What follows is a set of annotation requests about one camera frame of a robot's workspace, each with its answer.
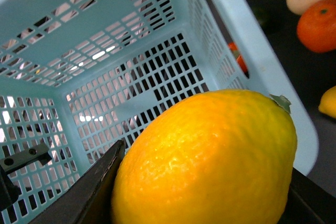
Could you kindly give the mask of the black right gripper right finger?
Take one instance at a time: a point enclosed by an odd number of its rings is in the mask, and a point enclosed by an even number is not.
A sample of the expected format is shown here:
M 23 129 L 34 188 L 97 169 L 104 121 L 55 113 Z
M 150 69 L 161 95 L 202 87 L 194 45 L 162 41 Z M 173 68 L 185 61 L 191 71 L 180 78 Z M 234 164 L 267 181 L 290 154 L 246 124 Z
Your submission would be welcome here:
M 279 223 L 335 223 L 335 197 L 294 169 Z

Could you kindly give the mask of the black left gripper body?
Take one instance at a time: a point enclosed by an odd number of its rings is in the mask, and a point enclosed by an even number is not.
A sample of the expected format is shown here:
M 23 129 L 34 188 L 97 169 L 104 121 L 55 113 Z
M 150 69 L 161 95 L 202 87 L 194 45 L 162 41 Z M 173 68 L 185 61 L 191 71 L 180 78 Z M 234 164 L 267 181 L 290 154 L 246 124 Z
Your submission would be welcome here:
M 1 159 L 1 211 L 13 205 L 19 197 L 18 187 L 13 184 L 9 174 L 35 161 L 44 166 L 51 160 L 49 147 L 45 143 Z

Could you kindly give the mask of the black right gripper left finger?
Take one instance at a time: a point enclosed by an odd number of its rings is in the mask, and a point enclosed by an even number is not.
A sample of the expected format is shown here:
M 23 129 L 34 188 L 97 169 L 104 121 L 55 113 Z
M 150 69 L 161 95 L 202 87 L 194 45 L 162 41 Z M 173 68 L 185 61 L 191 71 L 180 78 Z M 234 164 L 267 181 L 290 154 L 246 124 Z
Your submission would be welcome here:
M 112 223 L 111 194 L 124 155 L 124 142 L 118 140 L 31 223 Z

